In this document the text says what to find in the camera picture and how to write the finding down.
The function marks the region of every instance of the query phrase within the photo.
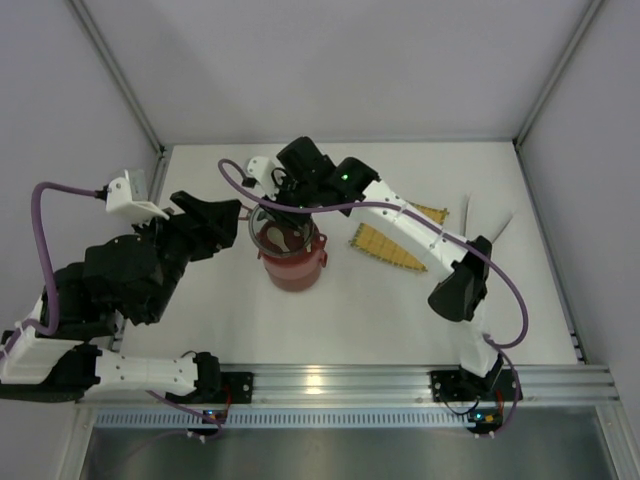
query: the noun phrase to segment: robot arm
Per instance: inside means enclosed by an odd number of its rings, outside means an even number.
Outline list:
[[[280,165],[267,157],[254,157],[247,166],[246,187],[260,184],[267,198],[287,206],[319,207],[353,202],[393,204],[400,211],[382,207],[362,207],[341,212],[358,223],[366,223],[410,252],[435,275],[438,284],[428,296],[430,307],[450,321],[450,336],[469,388],[489,390],[500,372],[502,360],[482,337],[481,322],[474,312],[484,300],[488,267],[465,248],[448,242],[417,223],[404,211],[441,227],[397,195],[377,172],[356,158],[346,158],[335,166],[308,137],[300,137],[277,155]],[[297,214],[263,208],[274,220],[297,228],[310,220]],[[491,242],[480,236],[473,241],[447,232],[487,257]]]
[[[210,353],[175,360],[125,357],[88,342],[115,333],[116,312],[134,325],[156,323],[189,262],[233,245],[238,200],[203,202],[185,192],[171,200],[184,213],[162,211],[141,197],[140,176],[113,180],[103,190],[107,211],[135,223],[133,235],[90,247],[83,262],[55,272],[60,322],[52,336],[18,323],[2,337],[0,398],[64,402],[108,390],[158,390],[174,401],[211,401],[221,387]],[[46,291],[28,318],[48,325]]]

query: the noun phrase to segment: white wall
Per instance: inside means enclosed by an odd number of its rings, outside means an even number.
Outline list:
[[[30,191],[41,180],[98,189],[154,155],[62,0],[0,2],[0,329],[42,289]],[[54,268],[125,231],[90,199],[45,194]],[[0,401],[0,478],[49,479],[71,409]]]
[[[513,138],[587,0],[87,0],[167,143]]]
[[[577,323],[640,439],[640,3],[608,2],[524,162]]]

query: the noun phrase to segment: black bracket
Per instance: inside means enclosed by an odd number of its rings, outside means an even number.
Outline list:
[[[513,402],[516,397],[515,379],[511,370],[501,369],[492,385],[487,388],[474,388],[469,382],[469,373],[463,369],[435,370],[429,372],[433,401],[452,402],[495,402],[496,392],[500,391],[505,402]]]
[[[228,395],[231,395],[232,404],[250,404],[253,397],[253,373],[222,372],[222,390],[216,394],[212,403],[226,403]]]
[[[491,257],[491,242],[479,236],[470,246]],[[489,266],[471,252],[452,264],[453,273],[436,285],[429,295],[429,306],[451,322],[471,321],[478,304],[487,296]]]

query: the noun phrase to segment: aluminum frame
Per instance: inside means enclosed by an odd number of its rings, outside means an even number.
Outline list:
[[[87,35],[93,45],[96,55],[107,69],[115,86],[120,91],[129,107],[132,115],[140,125],[147,140],[158,155],[158,164],[154,173],[153,184],[150,190],[150,199],[157,201],[162,191],[162,185],[170,161],[170,152],[160,142],[153,126],[149,122],[144,110],[136,98],[135,92],[126,80],[117,59],[108,46],[107,41],[100,33],[97,23],[91,16],[84,0],[65,0],[69,5],[73,16]],[[564,76],[571,59],[580,47],[585,35],[593,24],[594,19],[602,11],[606,0],[591,0],[578,21],[575,30],[570,35],[569,42],[560,54],[557,63],[545,84],[542,86],[537,100],[523,120],[522,126],[514,139],[516,152],[519,153],[522,143],[526,139],[531,128],[539,118],[541,111],[549,101],[558,82]],[[525,183],[531,194],[531,185],[523,169]],[[539,210],[533,201],[534,211],[539,220]],[[539,222],[544,236],[542,222]],[[557,265],[553,261],[552,251],[550,260],[560,292],[561,301],[566,307],[568,317],[571,309],[566,300],[562,279],[557,272]],[[348,403],[349,408],[358,408],[361,405],[385,404],[385,408],[411,407],[424,408],[425,399],[430,398],[430,385],[426,372],[428,367],[323,367],[323,366],[251,366],[256,372],[256,390],[254,399],[258,401],[260,408],[277,408],[278,405],[292,408],[292,406],[304,406],[304,408],[319,408],[319,405],[338,405]],[[598,417],[604,432],[607,447],[615,464],[620,478],[640,478],[640,455],[638,447],[633,439],[633,434],[622,409],[613,379],[606,367],[577,365],[575,367],[520,367],[523,392],[525,399],[521,403],[523,407],[548,407],[555,405],[594,405],[597,408]],[[324,393],[316,390],[320,386],[309,385],[309,377],[320,375],[327,380]],[[378,385],[371,385],[374,380]],[[134,398],[114,400],[93,399],[80,403],[77,407],[76,417],[71,437],[69,438],[66,453],[58,472],[57,478],[78,478],[82,469],[84,455],[88,446],[93,422],[98,410],[106,405],[113,406],[117,402],[125,402],[126,405],[141,406],[149,403],[148,399]]]
[[[216,429],[201,419],[172,409],[101,409],[95,428],[134,429]],[[247,408],[239,405],[229,411],[224,428],[464,428],[473,426],[464,416],[442,408],[353,409],[353,408]]]
[[[529,201],[533,207],[533,214],[536,219],[536,224],[538,225],[538,230],[542,235],[542,243],[544,245],[545,253],[547,254],[547,261],[551,265],[551,275],[553,277],[553,283],[558,291],[560,305],[562,307],[562,311],[564,312],[565,319],[569,324],[569,328],[571,329],[571,335],[575,338],[579,352],[581,353],[582,360],[585,363],[589,362],[589,352],[591,349],[589,348],[588,339],[585,339],[580,333],[580,322],[574,314],[574,307],[571,303],[569,294],[567,293],[567,289],[565,287],[566,282],[563,279],[560,265],[556,260],[559,258],[557,251],[554,247],[553,242],[551,241],[551,235],[546,227],[546,222],[544,216],[541,213],[539,208],[540,201],[538,200],[538,193],[533,187],[531,180],[529,178],[529,174],[527,171],[526,162],[522,156],[522,150],[518,148],[514,142],[514,150],[516,152],[516,157],[518,159],[518,164],[520,166],[520,172],[522,173],[522,178],[524,179],[525,188],[527,189],[527,194],[529,195]]]

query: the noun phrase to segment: purple cable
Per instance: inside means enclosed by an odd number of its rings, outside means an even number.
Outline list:
[[[499,432],[502,432],[503,429],[513,421],[513,416],[516,413],[516,407],[518,406],[520,395],[522,394],[522,384],[520,383],[520,377],[518,375],[518,371],[516,370],[516,367],[513,365],[513,362],[507,356],[507,354],[504,353],[504,349],[500,345],[498,345],[496,342],[494,342],[488,333],[485,333],[482,336],[482,338],[484,338],[484,341],[487,342],[489,345],[491,345],[500,355],[502,355],[502,358],[504,358],[507,361],[507,364],[511,368],[511,374],[513,375],[513,379],[516,383],[516,391],[515,391],[515,396],[513,397],[513,405],[511,406],[511,410],[509,410],[509,415],[507,415],[507,418],[504,419],[504,422],[502,422],[502,425],[500,426],[500,428],[495,432],[495,434],[497,434]]]
[[[59,183],[41,182],[33,189],[31,193],[31,225],[33,227],[33,235],[38,250],[38,258],[42,267],[42,275],[44,276],[44,284],[47,291],[47,302],[49,310],[49,325],[45,327],[38,319],[29,318],[22,322],[22,328],[33,327],[38,333],[51,336],[58,330],[60,322],[60,305],[58,304],[58,289],[53,275],[53,266],[51,265],[51,257],[47,248],[47,240],[44,235],[44,225],[42,223],[42,194],[45,190],[56,190],[58,192],[71,193],[84,197],[97,198],[98,192],[93,190],[84,190],[81,188],[67,187]],[[0,352],[0,360],[4,358],[20,338],[20,329],[16,329],[13,335],[7,340],[2,352]]]
[[[222,174],[224,179],[229,183],[229,185],[231,185],[236,191],[238,191],[245,197],[249,198],[250,200],[253,200],[258,205],[262,205],[264,207],[269,207],[275,210],[281,210],[283,212],[290,212],[290,213],[324,213],[324,212],[335,212],[336,210],[346,210],[351,208],[364,208],[364,207],[385,208],[389,210],[395,210],[396,212],[401,212],[404,215],[407,215],[408,217],[412,218],[416,222],[420,223],[421,225],[427,227],[429,230],[437,233],[438,235],[441,234],[442,238],[446,239],[447,241],[459,247],[464,248],[468,252],[471,252],[473,255],[478,257],[484,263],[486,263],[494,272],[498,274],[498,276],[504,281],[504,283],[507,284],[509,289],[513,292],[513,295],[516,297],[516,301],[518,302],[518,306],[520,307],[520,311],[522,312],[522,330],[520,331],[520,334],[516,337],[516,339],[513,340],[512,342],[503,343],[503,344],[495,343],[495,345],[503,349],[513,348],[516,345],[521,344],[524,338],[527,336],[527,332],[529,331],[529,312],[527,310],[527,305],[524,302],[524,298],[522,298],[522,294],[518,290],[518,287],[516,287],[513,280],[511,280],[511,278],[509,278],[509,276],[498,265],[496,265],[489,257],[484,255],[482,252],[478,251],[476,248],[472,247],[471,245],[468,245],[467,243],[457,239],[456,237],[448,234],[443,229],[435,225],[432,225],[427,220],[422,218],[422,216],[409,210],[402,210],[402,208],[398,205],[394,205],[392,203],[385,203],[385,202],[366,202],[365,201],[365,202],[355,202],[355,203],[344,203],[342,205],[331,205],[330,207],[317,207],[317,208],[296,208],[296,207],[290,207],[288,205],[280,205],[278,203],[270,202],[269,200],[260,198],[257,195],[254,195],[251,192],[247,191],[245,188],[242,187],[242,185],[238,184],[233,178],[231,178],[231,176],[225,171],[225,168],[224,168],[225,165],[230,165],[232,168],[234,168],[238,173],[240,173],[240,175],[242,175],[243,180],[247,178],[247,175],[244,173],[242,168],[232,160],[222,159],[218,161],[218,170],[220,170],[220,173]]]
[[[164,398],[162,395],[157,394],[156,392],[152,392],[151,390],[147,390],[147,393],[149,395],[151,395],[153,398],[155,398],[156,400],[158,400],[161,403],[164,403],[165,405],[171,407],[171,408],[175,408],[176,410],[180,410],[181,412],[184,413],[188,413],[189,415],[193,415],[194,417],[200,418],[201,420],[207,422],[207,423],[211,423],[215,426],[218,427],[218,431],[211,437],[209,438],[218,438],[220,436],[220,432],[222,432],[222,423],[220,423],[218,420],[216,420],[215,418],[211,418],[203,413],[200,412],[196,412],[195,410],[192,410],[190,408],[187,408],[183,405],[179,405],[177,403],[172,402],[171,400],[167,400],[166,398]]]

